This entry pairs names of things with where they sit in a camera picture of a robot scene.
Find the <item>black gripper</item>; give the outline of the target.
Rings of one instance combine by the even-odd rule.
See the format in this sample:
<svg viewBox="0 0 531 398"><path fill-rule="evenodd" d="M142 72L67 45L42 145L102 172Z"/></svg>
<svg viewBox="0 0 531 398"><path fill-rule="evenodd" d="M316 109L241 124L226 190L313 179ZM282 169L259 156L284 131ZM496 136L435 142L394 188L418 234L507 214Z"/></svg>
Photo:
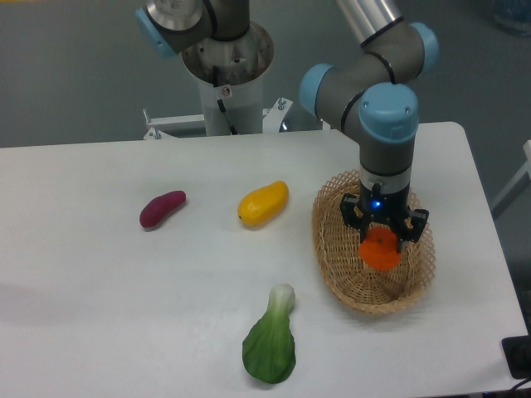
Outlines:
<svg viewBox="0 0 531 398"><path fill-rule="evenodd" d="M350 193L343 195L339 205L343 223L359 233L361 243L371 223L389 226L396 232L397 252L401 253L407 242L420 240L429 217L428 210L412 209L407 205L409 191L407 185L399 192L375 194L362 185L360 197Z"/></svg>

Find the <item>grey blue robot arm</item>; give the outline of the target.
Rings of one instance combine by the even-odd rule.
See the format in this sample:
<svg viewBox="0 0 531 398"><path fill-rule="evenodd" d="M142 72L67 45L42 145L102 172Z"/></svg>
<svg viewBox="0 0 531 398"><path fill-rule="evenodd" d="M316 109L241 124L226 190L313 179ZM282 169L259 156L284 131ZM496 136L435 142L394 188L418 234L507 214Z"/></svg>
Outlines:
<svg viewBox="0 0 531 398"><path fill-rule="evenodd" d="M363 53L345 70L311 67L299 101L359 146L360 193L343 197L344 224L361 240L372 223L388 226L400 250L420 239L429 216L407 204L419 123L408 83L434 66L439 44L425 25L405 22L393 1L342 1L339 8ZM274 47L251 20L249 2L149 1L135 17L159 55L181 56L206 87L202 107L210 135L263 131L260 80Z"/></svg>

